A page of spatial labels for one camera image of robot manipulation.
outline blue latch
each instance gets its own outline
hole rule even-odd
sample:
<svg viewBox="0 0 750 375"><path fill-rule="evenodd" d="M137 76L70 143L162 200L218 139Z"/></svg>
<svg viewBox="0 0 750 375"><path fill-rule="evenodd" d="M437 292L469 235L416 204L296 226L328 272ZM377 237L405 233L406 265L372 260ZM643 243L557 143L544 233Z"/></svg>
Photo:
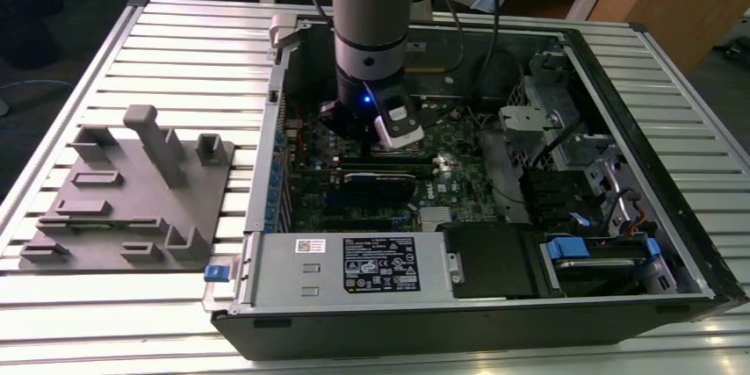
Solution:
<svg viewBox="0 0 750 375"><path fill-rule="evenodd" d="M546 243L552 259L588 258L589 248L581 237L556 237Z"/></svg>
<svg viewBox="0 0 750 375"><path fill-rule="evenodd" d="M208 270L203 272L203 280L208 283L229 283L230 281L230 265L208 265Z"/></svg>
<svg viewBox="0 0 750 375"><path fill-rule="evenodd" d="M660 243L657 242L657 239L649 238L647 240L647 249L649 250L649 254L652 255L652 258L661 255L661 247L660 247Z"/></svg>

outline metal panel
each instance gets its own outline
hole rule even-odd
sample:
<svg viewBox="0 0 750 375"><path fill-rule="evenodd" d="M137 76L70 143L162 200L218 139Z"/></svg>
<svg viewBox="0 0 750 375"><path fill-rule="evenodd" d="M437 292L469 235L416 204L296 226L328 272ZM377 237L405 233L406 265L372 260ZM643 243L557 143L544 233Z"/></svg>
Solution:
<svg viewBox="0 0 750 375"><path fill-rule="evenodd" d="M631 113L636 120L641 122L688 122L688 123L701 123L704 122L699 113L693 109L659 109L659 108L643 108L632 107Z"/></svg>
<svg viewBox="0 0 750 375"><path fill-rule="evenodd" d="M130 48L121 51L118 61L272 66L272 62L266 63L266 57L266 54L260 53L177 52L170 50L142 50L138 48Z"/></svg>
<svg viewBox="0 0 750 375"><path fill-rule="evenodd" d="M217 31L203 26L174 26L174 25L137 25L133 27L133 35L153 37L186 37L191 39L220 40L266 40L269 31L249 30L245 28L225 28Z"/></svg>
<svg viewBox="0 0 750 375"><path fill-rule="evenodd" d="M154 63L113 63L109 75L162 76L171 78L269 79L270 68L250 68L246 65L171 65Z"/></svg>
<svg viewBox="0 0 750 375"><path fill-rule="evenodd" d="M210 79L158 79L109 76L101 90L137 92L178 92L185 94L265 94L268 81L213 81Z"/></svg>
<svg viewBox="0 0 750 375"><path fill-rule="evenodd" d="M264 40L203 40L170 37L129 37L126 48L155 48L159 50L205 50L212 52L268 52L269 41Z"/></svg>
<svg viewBox="0 0 750 375"><path fill-rule="evenodd" d="M91 76L110 77L94 89L89 85L79 88L91 94L78 114L70 116L70 128L62 134L59 148L50 154L39 183L33 184L25 200L19 201L23 207L15 213L17 222L0 238L0 242L10 242L11 238L15 241L9 258L0 259L0 270L18 269L19 258L14 254L31 239L35 213L43 213L53 204L55 188L78 158L75 151L63 145L75 135L75 126L85 122L118 125L127 105L147 100L163 107L159 116L179 126L181 138L195 139L210 130L241 146L228 184L225 216L217 229L216 253L233 254L241 248L257 158L256 150L249 148L256 148L261 141L254 116L264 109L273 62L265 51L202 51L199 47L190 48L185 39L228 40L224 49L262 50L262 44L246 42L266 40L270 17L280 11L310 14L313 8L151 0L147 12L151 11L158 13L146 13L141 18L130 16L122 23L138 36L138 41L131 43L150 48L117 47L109 51L106 72L95 69ZM438 17L450 19L448 14ZM472 17L472 20L492 22L490 17ZM679 77L664 65L661 56L624 24L533 18L504 18L504 24L570 26L584 33L603 65L617 76L616 87L691 204L699 209L699 218L728 258L728 265L741 281L750 284L750 177L736 151L727 147L727 134L717 130L713 119L705 118L701 104L684 87L675 84ZM155 47L145 38L183 39L183 43L159 41L167 44ZM113 132L118 137L135 137L126 128L115 128ZM481 371L501 374L513 363L514 371L532 374L549 371L553 363L560 373L641 374L668 365L672 371L704 374L744 373L743 368L750 364L749 355L731 353L750 350L749 306L735 310L732 316L660 328L616 346L353 361L248 362L209 323L199 303L205 288L199 274L0 278L5 292L0 304L6 307L0 313L0 338L14 342L26 339L23 343L11 342L14 347L0 349L0 364L26 363L6 366L3 373L234 370L310 373L316 368L326 373ZM233 285L222 285L214 297L229 299L232 292ZM45 362L59 364L39 365Z"/></svg>
<svg viewBox="0 0 750 375"><path fill-rule="evenodd" d="M158 25L183 25L183 26L212 26L217 28L258 28L268 29L272 24L269 18L221 18L221 17L197 17L181 15L154 15L145 14L141 17L139 24Z"/></svg>
<svg viewBox="0 0 750 375"><path fill-rule="evenodd" d="M688 100L681 96L656 96L649 94L623 94L623 100L631 107L660 107L691 109Z"/></svg>
<svg viewBox="0 0 750 375"><path fill-rule="evenodd" d="M669 75L661 69L651 70L605 67L605 72L608 72L608 76L615 82L620 80L669 82Z"/></svg>
<svg viewBox="0 0 750 375"><path fill-rule="evenodd" d="M91 94L91 107L122 108L130 105L154 105L161 110L241 110L262 111L262 96L190 96L174 94L99 91Z"/></svg>

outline white label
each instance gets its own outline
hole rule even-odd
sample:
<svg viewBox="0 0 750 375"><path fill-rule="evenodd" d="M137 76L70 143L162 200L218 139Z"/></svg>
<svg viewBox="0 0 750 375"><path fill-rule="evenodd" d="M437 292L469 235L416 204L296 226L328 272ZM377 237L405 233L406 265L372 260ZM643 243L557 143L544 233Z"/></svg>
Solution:
<svg viewBox="0 0 750 375"><path fill-rule="evenodd" d="M325 254L326 253L326 240L325 239L298 239L294 251L298 254Z"/></svg>
<svg viewBox="0 0 750 375"><path fill-rule="evenodd" d="M428 52L428 43L408 43L408 52L412 53Z"/></svg>

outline metal bracket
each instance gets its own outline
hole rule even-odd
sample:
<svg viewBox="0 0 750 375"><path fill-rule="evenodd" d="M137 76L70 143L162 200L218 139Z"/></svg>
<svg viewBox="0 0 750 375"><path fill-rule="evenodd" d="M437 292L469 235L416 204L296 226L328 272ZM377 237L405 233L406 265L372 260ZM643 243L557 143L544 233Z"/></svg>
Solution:
<svg viewBox="0 0 750 375"><path fill-rule="evenodd" d="M269 28L269 38L272 39L273 48L284 48L293 44L298 36L297 32L298 19L296 13L278 13L272 18L272 27Z"/></svg>
<svg viewBox="0 0 750 375"><path fill-rule="evenodd" d="M454 285L461 285L465 282L465 272L461 265L461 255L448 254L448 274L450 282Z"/></svg>

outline barcode sticker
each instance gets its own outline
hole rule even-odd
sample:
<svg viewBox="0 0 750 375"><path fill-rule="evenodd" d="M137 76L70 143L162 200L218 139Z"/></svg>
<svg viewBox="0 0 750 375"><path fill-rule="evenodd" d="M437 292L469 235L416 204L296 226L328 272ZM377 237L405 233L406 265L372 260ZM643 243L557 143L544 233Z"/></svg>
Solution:
<svg viewBox="0 0 750 375"><path fill-rule="evenodd" d="M298 239L294 251L298 254L325 254L326 253L326 240L325 239Z"/></svg>

